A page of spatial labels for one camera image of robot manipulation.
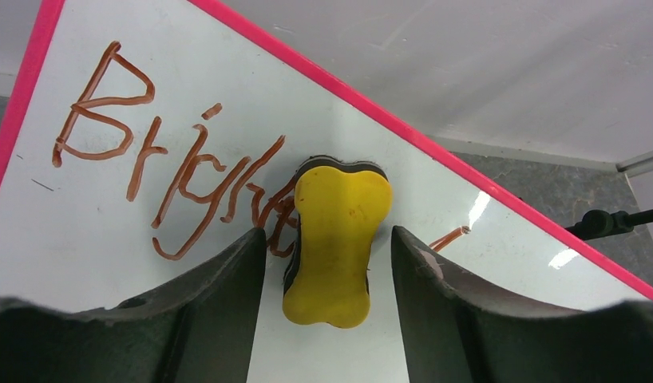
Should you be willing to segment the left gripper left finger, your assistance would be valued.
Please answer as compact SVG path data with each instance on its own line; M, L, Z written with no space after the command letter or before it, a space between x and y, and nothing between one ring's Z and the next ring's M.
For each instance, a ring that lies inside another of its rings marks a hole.
M0 382L244 382L263 230L118 306L78 313L0 298Z

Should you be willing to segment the pink framed whiteboard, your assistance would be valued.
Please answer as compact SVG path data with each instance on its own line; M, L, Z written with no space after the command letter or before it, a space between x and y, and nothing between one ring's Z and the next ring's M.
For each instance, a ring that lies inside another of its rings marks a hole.
M369 161L394 198L351 329L282 310L299 166ZM412 382L391 267L401 226L537 301L653 287L219 1L44 1L0 129L0 298L110 310L254 228L266 261L244 382Z

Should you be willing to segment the yellow bone-shaped eraser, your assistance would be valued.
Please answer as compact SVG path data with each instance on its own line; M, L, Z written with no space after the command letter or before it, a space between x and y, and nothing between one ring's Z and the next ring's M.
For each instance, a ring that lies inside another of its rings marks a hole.
M371 248L393 188L375 163L327 155L305 160L293 180L298 227L283 276L283 314L301 326L359 326L370 312Z

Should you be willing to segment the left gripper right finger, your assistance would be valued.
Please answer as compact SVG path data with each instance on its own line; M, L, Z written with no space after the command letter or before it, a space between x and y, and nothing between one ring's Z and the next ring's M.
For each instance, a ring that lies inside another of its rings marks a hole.
M412 382L653 382L653 302L582 311L506 290L391 232Z

